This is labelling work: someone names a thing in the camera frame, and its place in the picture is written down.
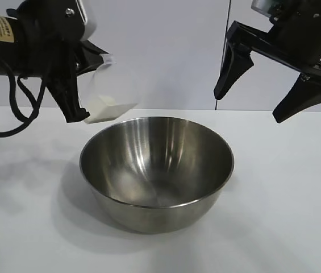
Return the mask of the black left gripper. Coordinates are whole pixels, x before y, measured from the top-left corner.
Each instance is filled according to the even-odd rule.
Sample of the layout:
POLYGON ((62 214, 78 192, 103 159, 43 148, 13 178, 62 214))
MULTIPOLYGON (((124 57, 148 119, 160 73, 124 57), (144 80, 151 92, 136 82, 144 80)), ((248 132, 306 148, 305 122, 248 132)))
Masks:
POLYGON ((19 48, 6 62, 9 77, 43 77, 67 123, 90 113, 80 105, 77 76, 95 71, 112 55, 88 41, 85 1, 23 1, 7 9, 19 48))

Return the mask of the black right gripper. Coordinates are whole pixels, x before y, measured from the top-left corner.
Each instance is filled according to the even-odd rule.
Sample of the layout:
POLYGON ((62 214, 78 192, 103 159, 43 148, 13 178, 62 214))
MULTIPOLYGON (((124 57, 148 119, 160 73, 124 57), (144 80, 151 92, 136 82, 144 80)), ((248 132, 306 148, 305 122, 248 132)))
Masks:
POLYGON ((253 1, 251 8, 267 17, 272 27, 265 32, 232 23, 214 96, 221 100, 227 94, 253 67, 251 52, 257 52, 300 73, 272 112, 282 123, 321 104, 321 1, 253 1))

